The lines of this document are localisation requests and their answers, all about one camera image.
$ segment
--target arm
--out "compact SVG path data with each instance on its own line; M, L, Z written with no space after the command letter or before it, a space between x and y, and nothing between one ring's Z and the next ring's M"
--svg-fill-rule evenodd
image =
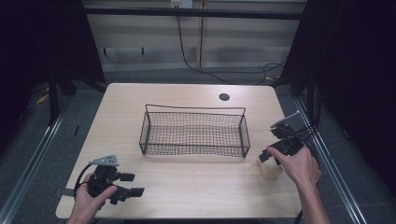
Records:
M308 224L331 223L317 189L321 172L317 160L311 156L309 148L304 146L291 157L283 155L273 147L268 147L267 150L282 163L286 174L295 183L305 222Z
M85 176L84 182L90 180L91 174ZM72 215L66 223L85 224L90 223L96 213L105 205L106 199L117 191L116 186L111 186L103 191L99 196L93 198L88 193L88 185L82 184L76 192L76 201L73 206Z

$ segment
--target metal bracket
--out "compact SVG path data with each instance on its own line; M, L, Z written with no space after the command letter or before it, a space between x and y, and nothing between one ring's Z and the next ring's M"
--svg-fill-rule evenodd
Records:
M53 192L53 195L58 197L62 197L63 195L74 197L75 192L72 189L56 189L55 192Z
M110 155L102 157L96 160L91 160L89 162L91 165L103 165L103 166L119 166L119 160L117 160L116 155Z
M298 131L305 127L303 117L301 115L300 110L297 110L293 114L278 120L276 123L271 125L271 129L275 129L278 126L285 125L290 126L294 131Z

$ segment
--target metal rail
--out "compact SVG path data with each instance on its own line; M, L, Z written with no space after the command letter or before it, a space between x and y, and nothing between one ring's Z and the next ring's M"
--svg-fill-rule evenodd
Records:
M50 147L50 143L52 142L53 137L57 133L59 126L64 119L64 113L67 111L70 106L72 97L69 96L66 99L64 109L59 114L58 118L49 126L44 133L43 138L40 141L40 144L35 150L35 154L32 159L30 159L28 165L26 166L21 178L19 179L17 185L14 190L12 190L11 194L8 196L7 201L3 205L0 210L0 223L8 224L11 223L15 214L17 213L18 208L21 205L24 195L29 189L33 178L35 177L35 173L37 172L38 166L42 162L44 156L48 148Z
M306 108L301 99L295 98L295 102L297 104L298 110L301 111L304 119L304 123L307 127L309 127L309 117L306 114ZM348 211L353 223L355 224L366 224L366 220L363 216L363 213L359 207L359 204L356 202L355 198L353 197L352 193L347 186L344 178L341 176L340 171L337 168L334 160L332 159L332 155L330 154L329 149L327 149L326 145L324 144L323 139L321 138L319 132L312 134L313 143L315 148L318 150L318 154L326 166L327 171L334 183L335 187L338 190L338 193L343 200L343 203Z
M299 21L306 15L302 12L242 11L196 8L165 7L38 7L30 6L40 13L82 13L97 15L139 15L139 16L179 16L179 17L214 17L240 19L268 19Z

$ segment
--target black wire basket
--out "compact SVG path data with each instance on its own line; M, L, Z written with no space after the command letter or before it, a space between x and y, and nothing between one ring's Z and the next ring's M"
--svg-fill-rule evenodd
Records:
M245 111L243 107L146 105L140 148L143 155L212 154L245 158L250 149Z

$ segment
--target black cable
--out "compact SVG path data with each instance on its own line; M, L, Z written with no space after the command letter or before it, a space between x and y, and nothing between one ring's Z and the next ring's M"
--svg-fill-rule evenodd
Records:
M275 69L275 68L277 68L277 67L279 67L279 66L283 66L283 65L285 64L285 62L283 62L283 63L268 63L268 64L266 64L266 65L263 67L262 71L257 71L257 72L246 72L246 71L242 71L242 72L235 72L235 71L232 71L232 72L228 72L228 71L206 72L206 71L203 71L203 70L198 70L198 69L195 69L195 68L191 67L190 64L189 64L189 63L187 62L187 60L186 60L186 55L185 55L185 52L184 52L184 45L183 45L183 38L182 38L182 34L181 34L181 22L180 22L180 17L179 17L179 16L177 16L177 30L178 30L178 37L179 37L179 41L180 41L181 54L182 54L182 56L183 56L184 63L185 63L192 71L195 71L195 72L198 72L198 73L201 73L201 74L210 75L210 76L212 76L212 77L214 77L214 78L216 78L216 79L218 79L218 80L220 80L220 81L222 81L222 82L225 82L225 83L227 83L227 84L230 84L230 85L237 85L237 84L232 83L232 82L230 82L230 81L227 81L227 80L225 80L225 79L222 79L222 78L216 76L215 74L222 74L222 73L229 73L229 74L260 74L260 73L264 73L264 78L263 78L260 82L258 82L257 84L255 84L256 86L258 86L258 85L262 84L262 83L265 81L266 72L271 71L271 70L273 70L273 69ZM266 66L269 66L269 65L274 65L274 67L265 70L265 67L266 67Z
M91 166L90 164L86 165L84 167L84 169L82 169L81 173L79 174L79 176L77 178L76 185L75 185L75 188L74 188L75 197L76 197L77 189L79 188L79 186L81 186L83 184L83 183L79 183L79 182L81 181L81 178L84 175L84 173L88 170L88 168L90 168L90 166Z
M96 224L100 221L100 219L96 219L94 222L91 222L91 224Z
M297 218L294 220L294 224L300 223L302 217L303 217L303 209L300 210L300 213L298 214Z
M316 111L314 115L314 120L309 124L308 127L306 127L310 134L305 138L309 139L313 134L315 134L318 131L318 126L319 126L319 121L320 121L320 114L321 114L321 105L322 105L322 96L319 94L318 88L316 88Z

